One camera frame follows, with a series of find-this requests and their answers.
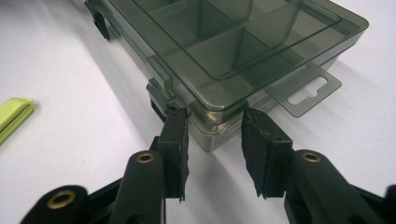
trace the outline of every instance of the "plastic storage box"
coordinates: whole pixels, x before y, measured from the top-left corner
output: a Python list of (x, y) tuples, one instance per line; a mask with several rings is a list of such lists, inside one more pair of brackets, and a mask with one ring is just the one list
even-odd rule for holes
[[(325, 70), (368, 27), (328, 0), (87, 0), (148, 66), (153, 107), (191, 112), (190, 133), (210, 151), (240, 130), (248, 107), (281, 104), (300, 117), (341, 86)], [(299, 104), (289, 98), (318, 77)]]

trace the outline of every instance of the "white table surface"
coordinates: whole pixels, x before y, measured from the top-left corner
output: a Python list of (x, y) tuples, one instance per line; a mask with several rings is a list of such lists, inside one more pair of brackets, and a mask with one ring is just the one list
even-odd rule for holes
[[(351, 184), (383, 196), (396, 183), (396, 2), (341, 1), (370, 27), (329, 72), (343, 87), (299, 119), (271, 118), (294, 148), (325, 154)], [(0, 223), (18, 223), (48, 191), (94, 192), (123, 175), (162, 122), (148, 81), (118, 41), (105, 41), (82, 0), (0, 1), (0, 102), (35, 112), (0, 146)], [(214, 153), (191, 138), (187, 201), (168, 223), (288, 223), (283, 199), (257, 198), (236, 136)]]

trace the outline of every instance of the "green object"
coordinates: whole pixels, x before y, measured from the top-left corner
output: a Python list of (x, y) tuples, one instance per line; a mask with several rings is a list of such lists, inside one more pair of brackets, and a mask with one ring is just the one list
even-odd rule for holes
[(33, 112), (33, 100), (13, 97), (0, 105), (0, 144)]

